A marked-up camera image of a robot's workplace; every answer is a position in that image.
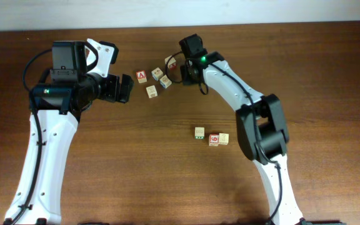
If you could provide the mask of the wooden block green side I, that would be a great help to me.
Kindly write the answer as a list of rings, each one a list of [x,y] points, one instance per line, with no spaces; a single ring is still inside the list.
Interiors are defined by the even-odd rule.
[[[205,131],[203,127],[195,127],[194,129],[194,137],[196,139],[204,139]]]

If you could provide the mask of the wooden block red 6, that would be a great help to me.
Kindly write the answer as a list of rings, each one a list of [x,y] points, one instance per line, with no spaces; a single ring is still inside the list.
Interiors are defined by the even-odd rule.
[[[219,146],[219,135],[210,134],[209,135],[209,146]]]

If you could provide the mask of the wooden block plain I elephant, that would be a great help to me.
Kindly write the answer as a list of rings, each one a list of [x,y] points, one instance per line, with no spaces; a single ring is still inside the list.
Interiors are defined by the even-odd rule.
[[[228,145],[229,143],[229,134],[228,133],[219,133],[219,144]]]

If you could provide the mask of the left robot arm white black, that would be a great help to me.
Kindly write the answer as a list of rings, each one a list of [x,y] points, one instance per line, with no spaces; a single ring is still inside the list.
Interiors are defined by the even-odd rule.
[[[81,114],[95,100],[127,103],[134,81],[109,68],[119,49],[105,41],[55,41],[52,66],[26,87],[31,110],[29,143],[16,195],[4,224],[60,224],[68,151]]]

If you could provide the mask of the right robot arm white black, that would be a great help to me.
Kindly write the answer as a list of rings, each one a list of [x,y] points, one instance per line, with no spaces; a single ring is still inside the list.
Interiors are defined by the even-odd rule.
[[[288,172],[289,132],[279,98],[255,91],[218,53],[185,54],[185,78],[215,90],[236,115],[237,141],[254,163],[269,204],[267,224],[301,224]]]

